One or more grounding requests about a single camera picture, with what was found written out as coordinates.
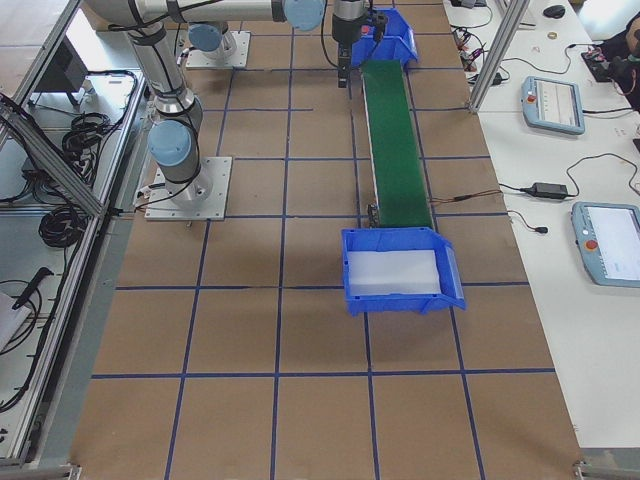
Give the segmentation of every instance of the tablet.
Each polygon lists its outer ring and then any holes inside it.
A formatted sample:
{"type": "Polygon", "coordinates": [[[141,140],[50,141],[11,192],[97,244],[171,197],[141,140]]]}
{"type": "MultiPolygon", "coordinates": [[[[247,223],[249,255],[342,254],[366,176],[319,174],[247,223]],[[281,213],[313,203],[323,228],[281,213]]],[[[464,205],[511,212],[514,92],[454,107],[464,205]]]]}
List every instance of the tablet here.
{"type": "Polygon", "coordinates": [[[640,210],[577,202],[571,210],[585,269],[598,285],[640,287],[640,210]]]}
{"type": "Polygon", "coordinates": [[[584,115],[575,83],[527,77],[522,84],[522,113],[527,125],[581,135],[584,115]]]}

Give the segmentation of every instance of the blue cap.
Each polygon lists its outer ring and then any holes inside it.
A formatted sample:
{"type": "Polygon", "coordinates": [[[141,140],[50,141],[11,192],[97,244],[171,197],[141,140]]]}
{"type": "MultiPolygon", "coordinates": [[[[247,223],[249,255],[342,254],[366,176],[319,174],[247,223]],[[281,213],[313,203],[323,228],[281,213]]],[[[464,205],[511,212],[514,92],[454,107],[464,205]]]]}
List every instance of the blue cap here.
{"type": "Polygon", "coordinates": [[[163,167],[180,165],[191,152],[189,129],[175,120],[165,120],[149,132],[149,151],[163,167]]]}
{"type": "Polygon", "coordinates": [[[222,43],[222,33],[208,23],[194,23],[189,25],[189,41],[198,50],[214,52],[222,43]]]}
{"type": "Polygon", "coordinates": [[[285,0],[284,15],[293,28],[308,32],[322,22],[324,0],[285,0]]]}

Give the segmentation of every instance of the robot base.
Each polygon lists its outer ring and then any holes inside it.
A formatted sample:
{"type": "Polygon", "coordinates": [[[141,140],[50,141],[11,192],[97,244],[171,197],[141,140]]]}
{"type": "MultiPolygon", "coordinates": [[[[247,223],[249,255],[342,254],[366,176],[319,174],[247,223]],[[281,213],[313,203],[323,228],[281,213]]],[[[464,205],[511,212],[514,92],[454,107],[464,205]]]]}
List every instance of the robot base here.
{"type": "MultiPolygon", "coordinates": [[[[231,157],[205,157],[202,159],[202,169],[205,169],[213,179],[211,194],[188,209],[177,205],[173,200],[149,205],[144,214],[147,220],[224,220],[227,207],[227,194],[229,192],[229,179],[231,178],[231,157]]],[[[154,178],[155,183],[163,183],[164,175],[158,169],[154,178]]],[[[169,194],[165,189],[153,190],[150,202],[167,198],[169,194]]]]}
{"type": "Polygon", "coordinates": [[[187,60],[187,70],[215,70],[230,68],[246,68],[249,57],[250,32],[231,32],[236,41],[236,51],[232,55],[219,60],[207,57],[200,50],[192,50],[187,60]]]}

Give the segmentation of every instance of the green conveyor belt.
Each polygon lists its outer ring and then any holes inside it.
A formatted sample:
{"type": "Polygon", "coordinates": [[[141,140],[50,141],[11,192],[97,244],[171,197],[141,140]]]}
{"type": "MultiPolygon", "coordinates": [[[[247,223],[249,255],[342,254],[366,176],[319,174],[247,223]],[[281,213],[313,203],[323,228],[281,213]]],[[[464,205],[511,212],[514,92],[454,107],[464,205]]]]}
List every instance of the green conveyor belt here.
{"type": "Polygon", "coordinates": [[[380,227],[432,227],[402,66],[371,60],[362,70],[380,227]]]}

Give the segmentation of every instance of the grid floor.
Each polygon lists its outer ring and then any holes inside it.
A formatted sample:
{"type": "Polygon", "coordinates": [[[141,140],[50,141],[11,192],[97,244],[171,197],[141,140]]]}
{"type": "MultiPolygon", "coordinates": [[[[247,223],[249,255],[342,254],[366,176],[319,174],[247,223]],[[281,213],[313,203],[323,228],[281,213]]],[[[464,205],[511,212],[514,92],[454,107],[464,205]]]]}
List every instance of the grid floor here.
{"type": "MultiPolygon", "coordinates": [[[[498,188],[441,2],[398,8],[421,55],[407,86],[431,196],[498,188]]],[[[366,226],[374,199],[359,78],[336,88],[317,32],[241,27],[246,71],[188,74],[203,155],[234,157],[228,218],[135,219],[72,451],[84,478],[572,478],[500,197],[433,211],[465,312],[349,316],[340,230],[366,226]]]]}

